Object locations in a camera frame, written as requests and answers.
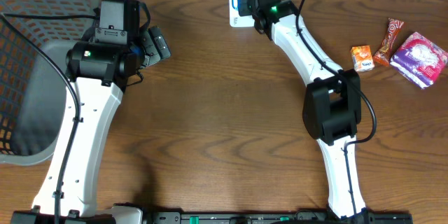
wooden table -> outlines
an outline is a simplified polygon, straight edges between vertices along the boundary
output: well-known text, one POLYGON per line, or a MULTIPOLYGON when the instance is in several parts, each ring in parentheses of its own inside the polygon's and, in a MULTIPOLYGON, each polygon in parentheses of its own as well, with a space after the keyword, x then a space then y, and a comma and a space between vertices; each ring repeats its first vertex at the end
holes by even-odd
MULTIPOLYGON (((305 87, 287 56, 254 29, 231 28, 228 0, 140 1, 173 56, 126 91, 101 164, 99 208, 325 208, 323 158, 303 125, 305 87)), ((388 17, 406 22, 395 48, 418 31, 448 50, 447 11, 448 0, 307 0, 302 15, 328 55, 350 69, 351 46, 375 52, 388 17)), ((427 90, 390 67, 360 76, 378 116, 375 138, 356 151, 366 204, 409 211, 414 223, 446 223, 447 72, 427 90)), ((363 105, 358 136, 370 126, 363 105)), ((48 165, 0 166, 1 223, 30 207, 48 165)))

orange snack package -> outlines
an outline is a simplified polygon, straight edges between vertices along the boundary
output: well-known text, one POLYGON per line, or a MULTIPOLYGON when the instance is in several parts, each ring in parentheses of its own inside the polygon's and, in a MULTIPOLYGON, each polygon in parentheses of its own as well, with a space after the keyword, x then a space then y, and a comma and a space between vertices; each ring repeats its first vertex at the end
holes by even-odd
POLYGON ((369 71, 375 66, 373 64, 372 53, 370 52, 370 46, 355 46, 351 48, 351 58, 355 65, 355 71, 369 71))

red candy bar wrapper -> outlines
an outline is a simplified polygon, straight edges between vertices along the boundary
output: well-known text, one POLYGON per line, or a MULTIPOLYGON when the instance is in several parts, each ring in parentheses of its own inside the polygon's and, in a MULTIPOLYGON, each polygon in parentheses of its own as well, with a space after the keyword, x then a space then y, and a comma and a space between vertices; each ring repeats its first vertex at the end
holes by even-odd
POLYGON ((381 47, 378 49, 377 53, 373 56, 373 61, 380 63, 384 66, 389 65, 389 60, 391 59, 391 50, 393 42, 395 41, 398 32, 405 23, 403 21, 394 20, 389 18, 389 26, 387 28, 386 38, 383 40, 381 47))

green connector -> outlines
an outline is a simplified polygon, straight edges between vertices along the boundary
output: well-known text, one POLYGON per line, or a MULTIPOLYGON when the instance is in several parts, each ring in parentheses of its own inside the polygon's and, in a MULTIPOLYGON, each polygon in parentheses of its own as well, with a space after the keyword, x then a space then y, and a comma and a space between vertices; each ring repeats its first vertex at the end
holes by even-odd
POLYGON ((199 217, 190 217, 190 224, 199 224, 199 217))

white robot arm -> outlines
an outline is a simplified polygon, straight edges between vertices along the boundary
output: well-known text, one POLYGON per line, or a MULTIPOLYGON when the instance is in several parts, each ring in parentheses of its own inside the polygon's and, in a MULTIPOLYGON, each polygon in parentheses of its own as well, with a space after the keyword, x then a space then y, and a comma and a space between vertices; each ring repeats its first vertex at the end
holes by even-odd
POLYGON ((64 118, 47 176, 34 198, 31 212, 16 211, 11 219, 13 224, 48 223, 53 219, 55 222, 59 219, 61 223, 104 224, 140 224, 144 221, 144 211, 129 204, 97 211, 98 171, 109 126, 123 98, 128 78, 134 74, 141 77, 140 69, 170 57, 171 53, 160 29, 148 28, 150 18, 144 3, 102 0, 101 10, 98 27, 87 31, 90 35, 76 42, 66 55, 65 75, 78 98, 80 116, 76 118, 75 101, 67 87, 64 118), (142 27, 139 27, 140 8, 148 18, 142 27), (75 120, 78 127, 70 141, 75 120), (66 150, 70 151, 65 162, 66 150), (58 191, 61 172, 62 187, 58 191))
MULTIPOLYGON (((305 27, 302 17, 299 18, 299 27, 301 28, 308 44, 313 48, 314 52, 316 52, 316 54, 324 62, 326 62, 327 66, 336 71, 341 70, 342 68, 334 63, 313 39, 305 27)), ((302 77, 305 85, 313 83, 317 78, 325 80, 333 77, 332 73, 322 68, 311 52, 307 49, 302 39, 300 39, 297 35, 297 29, 295 28, 295 15, 288 15, 280 18, 279 22, 272 25, 272 40, 289 57, 294 67, 302 77)), ((354 213, 351 195, 349 192, 349 180, 347 176, 343 149, 347 142, 354 140, 356 140, 356 137, 351 138, 350 136, 344 136, 340 139, 336 139, 334 144, 329 146, 324 141, 317 139, 317 142, 322 150, 325 170, 327 172, 328 185, 330 187, 328 205, 339 218, 343 216, 350 217, 354 214, 360 213, 361 210, 365 208, 365 203, 358 185, 354 145, 350 145, 348 147, 348 156, 356 213, 354 213)))
MULTIPOLYGON (((251 15, 239 15, 238 7, 242 7, 242 5, 238 4, 238 0, 229 0, 229 3, 231 26, 253 27, 254 23, 257 25, 257 22, 251 15)), ((268 6, 267 12, 271 12, 273 13, 273 16, 275 16, 275 14, 279 12, 279 7, 268 6)), ((316 79, 326 80, 332 78, 334 74, 321 66, 299 37, 295 19, 295 14, 281 16, 276 22, 272 22, 270 26, 267 26, 269 31, 261 31, 263 27, 257 27, 257 30, 260 33, 267 33, 269 38, 286 53, 302 77, 305 85, 313 83, 316 79)), ((266 17, 266 20, 263 20, 263 22, 269 22, 269 17, 266 17)), ((334 71, 341 71, 342 68, 324 53, 322 48, 308 32, 302 16, 299 17, 299 28, 302 30, 304 39, 318 57, 320 57, 321 60, 334 71)), ((322 150, 328 185, 330 187, 328 205, 338 218, 353 216, 354 214, 360 213, 365 208, 365 203, 361 196, 358 184, 354 145, 350 145, 347 148, 354 203, 352 202, 352 195, 350 193, 347 164, 344 156, 344 145, 355 140, 356 136, 343 136, 334 139, 332 145, 329 145, 321 139, 317 139, 322 150)))

